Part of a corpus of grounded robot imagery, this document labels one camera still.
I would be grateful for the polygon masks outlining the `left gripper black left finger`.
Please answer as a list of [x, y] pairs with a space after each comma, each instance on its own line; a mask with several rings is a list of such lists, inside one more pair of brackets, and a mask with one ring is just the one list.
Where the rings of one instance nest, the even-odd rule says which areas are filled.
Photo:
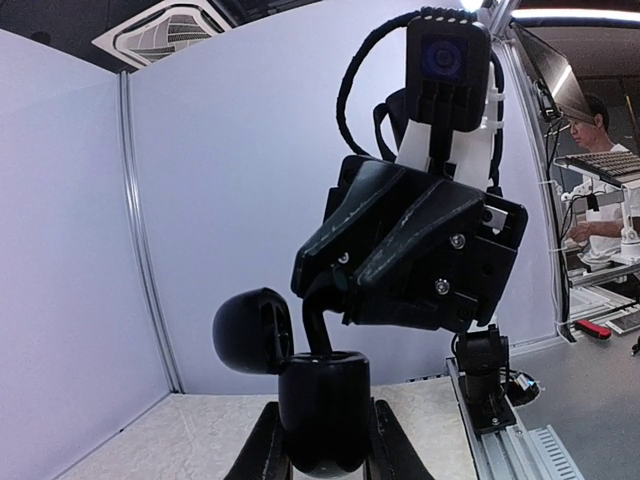
[[233, 480], [289, 480], [292, 465], [284, 447], [277, 402], [268, 402], [232, 465]]

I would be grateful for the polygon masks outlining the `black round disc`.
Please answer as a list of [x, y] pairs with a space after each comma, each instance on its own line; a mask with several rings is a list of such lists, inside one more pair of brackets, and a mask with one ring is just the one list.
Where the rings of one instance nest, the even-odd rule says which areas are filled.
[[355, 351], [330, 356], [294, 350], [285, 299], [247, 291], [216, 311], [212, 340], [220, 361], [244, 374], [275, 375], [284, 447], [293, 466], [315, 478], [358, 470], [369, 448], [370, 364]]

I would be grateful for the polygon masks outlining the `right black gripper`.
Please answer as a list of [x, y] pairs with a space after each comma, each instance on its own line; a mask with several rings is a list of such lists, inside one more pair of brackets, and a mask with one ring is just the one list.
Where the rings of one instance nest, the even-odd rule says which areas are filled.
[[527, 221], [524, 206], [500, 196], [349, 155], [322, 225], [296, 254], [291, 290], [304, 297], [336, 264], [351, 287], [345, 324], [432, 331], [486, 325]]

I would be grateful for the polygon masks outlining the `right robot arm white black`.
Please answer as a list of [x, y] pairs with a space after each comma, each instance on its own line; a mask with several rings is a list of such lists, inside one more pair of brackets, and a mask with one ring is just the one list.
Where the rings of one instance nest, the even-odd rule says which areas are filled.
[[350, 155], [322, 225], [299, 249], [291, 288], [315, 354], [331, 344], [326, 312], [345, 324], [457, 335], [465, 403], [477, 432], [511, 423], [509, 347], [492, 322], [528, 214], [499, 195], [368, 156]]

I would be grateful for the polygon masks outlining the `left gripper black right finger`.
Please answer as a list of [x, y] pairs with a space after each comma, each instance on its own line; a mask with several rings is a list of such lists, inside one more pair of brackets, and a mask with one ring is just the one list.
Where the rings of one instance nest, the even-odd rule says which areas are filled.
[[371, 399], [368, 479], [428, 480], [425, 467], [385, 400]]

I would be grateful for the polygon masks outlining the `small black earbud piece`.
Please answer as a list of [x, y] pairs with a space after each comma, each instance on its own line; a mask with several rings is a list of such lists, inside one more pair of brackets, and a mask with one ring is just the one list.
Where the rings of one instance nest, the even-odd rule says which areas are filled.
[[348, 279], [339, 268], [320, 273], [303, 296], [302, 320], [313, 355], [330, 356], [332, 346], [324, 313], [343, 313], [348, 293]]

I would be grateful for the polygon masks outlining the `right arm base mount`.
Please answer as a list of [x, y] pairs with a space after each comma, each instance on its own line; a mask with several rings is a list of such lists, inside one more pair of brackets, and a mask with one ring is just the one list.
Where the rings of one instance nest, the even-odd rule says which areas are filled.
[[463, 375], [459, 385], [475, 434], [493, 433], [516, 424], [498, 374]]

